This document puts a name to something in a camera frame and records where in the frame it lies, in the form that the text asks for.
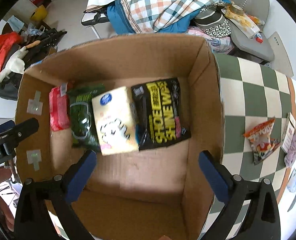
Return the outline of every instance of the blue round logo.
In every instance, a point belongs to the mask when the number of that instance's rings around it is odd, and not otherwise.
[[[103,96],[101,97],[101,99],[100,99],[100,104],[101,104],[102,106],[105,106],[105,105],[107,105],[107,104],[111,101],[111,99],[112,99],[112,96],[111,96],[110,93],[109,93],[109,94],[105,94],[105,95],[103,95]]]

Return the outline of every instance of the orange snack package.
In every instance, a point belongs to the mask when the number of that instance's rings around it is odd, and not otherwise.
[[[249,139],[251,149],[254,153],[254,165],[262,162],[270,156],[279,146],[278,139],[271,139],[270,134],[275,123],[275,118],[260,123],[244,136]]]

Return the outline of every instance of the plastic bottle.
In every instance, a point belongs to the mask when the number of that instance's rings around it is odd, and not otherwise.
[[[251,3],[251,0],[243,0],[240,7],[246,11],[247,6]]]

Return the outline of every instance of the gray chair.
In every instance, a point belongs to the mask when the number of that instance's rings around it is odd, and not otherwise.
[[[234,1],[235,4],[240,5],[243,0],[230,0]],[[247,5],[246,12],[252,16],[255,16],[263,21],[267,21],[269,13],[269,0],[251,0],[250,5]],[[247,52],[255,57],[262,60],[262,64],[271,62],[274,60],[275,56],[273,50],[263,33],[261,36],[263,38],[263,43],[259,43],[256,39],[249,39],[247,36],[230,20],[228,20],[231,26],[231,39],[235,44],[237,49],[233,50],[231,55],[235,55],[238,50]]]

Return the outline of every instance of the yellow bucket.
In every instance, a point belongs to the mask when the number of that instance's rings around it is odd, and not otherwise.
[[[32,14],[30,19],[34,22],[39,22],[39,21],[45,19],[47,15],[48,15],[48,12],[47,12],[46,8],[43,5],[40,5],[35,10],[35,12]]]

